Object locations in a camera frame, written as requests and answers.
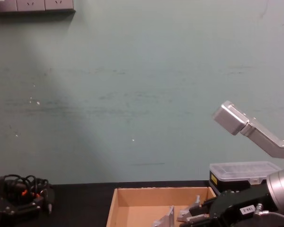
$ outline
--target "wall outlet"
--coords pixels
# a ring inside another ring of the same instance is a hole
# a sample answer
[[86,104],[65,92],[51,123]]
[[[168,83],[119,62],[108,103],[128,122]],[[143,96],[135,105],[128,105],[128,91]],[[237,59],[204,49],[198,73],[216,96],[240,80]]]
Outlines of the wall outlet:
[[44,0],[17,0],[19,12],[45,11]]
[[0,13],[17,12],[16,0],[0,0]]
[[73,0],[45,0],[45,10],[74,10]]

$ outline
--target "black table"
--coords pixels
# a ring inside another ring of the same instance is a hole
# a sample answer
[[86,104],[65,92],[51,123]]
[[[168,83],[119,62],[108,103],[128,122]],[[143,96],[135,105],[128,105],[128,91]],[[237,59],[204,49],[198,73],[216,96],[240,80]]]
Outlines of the black table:
[[208,187],[208,181],[55,185],[52,215],[41,214],[16,227],[105,227],[114,189],[141,187]]

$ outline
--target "clear plastic container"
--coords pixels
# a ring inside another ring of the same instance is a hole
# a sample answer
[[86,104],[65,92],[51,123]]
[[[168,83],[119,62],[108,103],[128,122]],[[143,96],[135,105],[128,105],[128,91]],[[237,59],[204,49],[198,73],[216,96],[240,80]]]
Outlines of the clear plastic container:
[[271,162],[232,162],[210,164],[210,171],[219,181],[249,181],[260,184],[271,173],[281,170]]

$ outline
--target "yellow label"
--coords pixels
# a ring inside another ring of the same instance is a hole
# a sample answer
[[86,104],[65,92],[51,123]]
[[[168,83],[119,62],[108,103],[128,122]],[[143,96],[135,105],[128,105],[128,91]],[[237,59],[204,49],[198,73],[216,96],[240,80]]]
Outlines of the yellow label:
[[215,176],[212,174],[212,181],[217,185],[218,184],[218,181],[217,181],[217,178],[215,178]]

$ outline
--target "cardboard box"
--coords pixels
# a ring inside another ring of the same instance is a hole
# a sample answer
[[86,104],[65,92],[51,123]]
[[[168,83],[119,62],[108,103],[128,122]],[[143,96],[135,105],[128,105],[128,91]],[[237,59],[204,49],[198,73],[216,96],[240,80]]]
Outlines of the cardboard box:
[[193,204],[196,196],[200,201],[215,197],[211,188],[120,188],[115,189],[106,227],[151,227],[175,206],[175,227],[181,209]]

